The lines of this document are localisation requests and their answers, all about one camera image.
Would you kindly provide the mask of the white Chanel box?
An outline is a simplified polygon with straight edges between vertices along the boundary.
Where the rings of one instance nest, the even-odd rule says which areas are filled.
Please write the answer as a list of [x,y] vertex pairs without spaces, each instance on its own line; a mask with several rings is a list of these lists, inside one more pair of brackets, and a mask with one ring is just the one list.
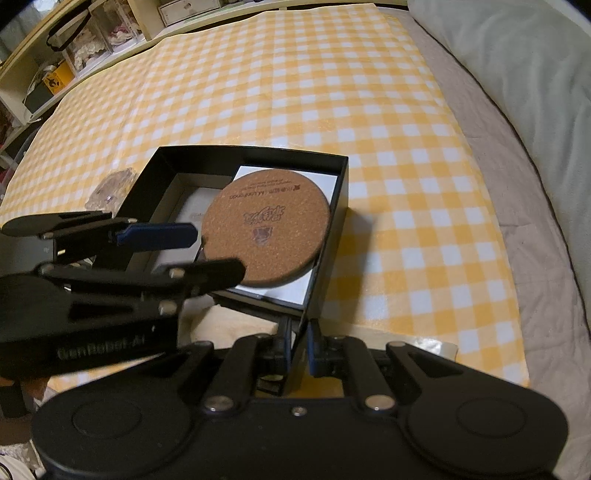
[[301,306],[315,256],[324,244],[338,177],[305,170],[242,165],[233,177],[246,278],[238,291]]

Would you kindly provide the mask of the round cork coaster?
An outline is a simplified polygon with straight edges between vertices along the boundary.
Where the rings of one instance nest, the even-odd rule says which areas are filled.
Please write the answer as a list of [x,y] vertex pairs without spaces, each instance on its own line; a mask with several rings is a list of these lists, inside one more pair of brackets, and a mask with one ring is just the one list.
[[263,169],[232,181],[204,214],[204,258],[235,258],[245,266],[242,284],[272,286],[300,274],[325,241],[329,201],[311,179]]

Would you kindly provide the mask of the black tray box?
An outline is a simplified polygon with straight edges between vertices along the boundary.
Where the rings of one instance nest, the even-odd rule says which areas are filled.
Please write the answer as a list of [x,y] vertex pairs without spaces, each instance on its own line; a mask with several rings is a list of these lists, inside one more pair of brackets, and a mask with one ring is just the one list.
[[98,262],[153,272],[190,261],[238,258],[242,284],[214,293],[225,313],[290,326],[271,355],[279,364],[257,383],[280,395],[301,360],[308,321],[317,319],[348,210],[345,156],[238,145],[155,150],[118,213],[141,223],[190,223],[195,243],[179,250],[125,249]]

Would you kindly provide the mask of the clear plastic lash case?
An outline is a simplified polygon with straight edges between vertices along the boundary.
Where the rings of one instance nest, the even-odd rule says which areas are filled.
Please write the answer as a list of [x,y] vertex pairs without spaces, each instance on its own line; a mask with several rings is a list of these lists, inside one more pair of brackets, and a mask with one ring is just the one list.
[[87,211],[101,211],[116,216],[133,187],[138,174],[127,168],[104,177],[85,203]]

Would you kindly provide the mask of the yellow white checkered cloth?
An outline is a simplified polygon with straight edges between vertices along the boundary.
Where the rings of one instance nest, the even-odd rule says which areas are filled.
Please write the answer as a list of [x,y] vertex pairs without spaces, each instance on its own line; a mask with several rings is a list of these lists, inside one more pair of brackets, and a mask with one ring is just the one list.
[[346,156],[349,211],[322,317],[449,341],[461,363],[528,384],[492,200],[398,20],[372,5],[271,11],[164,39],[62,99],[1,217],[79,210],[107,175],[180,144]]

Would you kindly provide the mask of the yellow black box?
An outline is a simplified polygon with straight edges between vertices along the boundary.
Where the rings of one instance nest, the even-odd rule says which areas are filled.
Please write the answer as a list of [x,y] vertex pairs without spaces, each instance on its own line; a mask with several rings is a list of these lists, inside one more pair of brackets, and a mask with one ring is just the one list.
[[63,60],[44,68],[42,81],[52,95],[64,90],[75,78],[68,63]]

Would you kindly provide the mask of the long wooden shelf unit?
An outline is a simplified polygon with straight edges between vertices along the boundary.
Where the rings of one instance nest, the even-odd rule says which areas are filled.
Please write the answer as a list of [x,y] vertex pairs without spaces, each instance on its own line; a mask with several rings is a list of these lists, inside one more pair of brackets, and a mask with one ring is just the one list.
[[166,37],[322,1],[62,1],[1,62],[6,149],[83,79]]

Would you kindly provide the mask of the clear doll display case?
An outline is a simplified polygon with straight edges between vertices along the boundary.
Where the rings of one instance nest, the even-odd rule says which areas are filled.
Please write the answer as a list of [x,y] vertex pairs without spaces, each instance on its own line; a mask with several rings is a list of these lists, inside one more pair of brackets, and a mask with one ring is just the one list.
[[84,1],[61,17],[49,30],[46,45],[61,53],[75,75],[94,67],[112,52]]

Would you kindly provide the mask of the grey bed sheet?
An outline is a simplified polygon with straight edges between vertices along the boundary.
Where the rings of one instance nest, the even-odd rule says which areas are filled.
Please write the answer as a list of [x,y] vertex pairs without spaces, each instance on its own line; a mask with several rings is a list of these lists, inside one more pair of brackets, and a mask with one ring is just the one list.
[[567,416],[561,479],[590,476],[590,338],[570,260],[536,169],[477,80],[411,15],[384,9],[416,43],[453,111],[492,198],[516,287],[530,386]]

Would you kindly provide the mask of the small wooden drawer organizer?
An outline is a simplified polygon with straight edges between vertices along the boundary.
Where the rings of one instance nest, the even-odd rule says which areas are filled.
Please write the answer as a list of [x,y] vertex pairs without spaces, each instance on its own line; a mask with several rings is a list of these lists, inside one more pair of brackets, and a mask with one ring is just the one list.
[[219,0],[173,0],[158,7],[165,26],[221,8]]

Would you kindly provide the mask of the grey pillow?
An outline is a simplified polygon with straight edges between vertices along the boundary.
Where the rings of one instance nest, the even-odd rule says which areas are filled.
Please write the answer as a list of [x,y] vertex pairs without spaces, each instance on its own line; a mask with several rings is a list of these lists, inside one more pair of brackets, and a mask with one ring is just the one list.
[[590,299],[590,37],[545,1],[412,1],[413,18],[470,71],[536,166]]

